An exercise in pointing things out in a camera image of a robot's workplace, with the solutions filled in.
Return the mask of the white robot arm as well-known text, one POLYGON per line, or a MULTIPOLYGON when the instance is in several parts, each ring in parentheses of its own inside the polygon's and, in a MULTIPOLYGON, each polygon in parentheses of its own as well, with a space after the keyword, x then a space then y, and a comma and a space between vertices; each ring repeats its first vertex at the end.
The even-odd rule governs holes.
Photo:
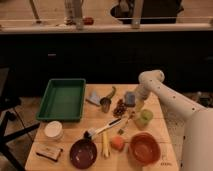
POLYGON ((180 171, 213 171, 213 108, 202 106, 167 87, 164 79, 161 70, 140 73, 136 98, 145 101, 154 93, 185 120, 180 171))

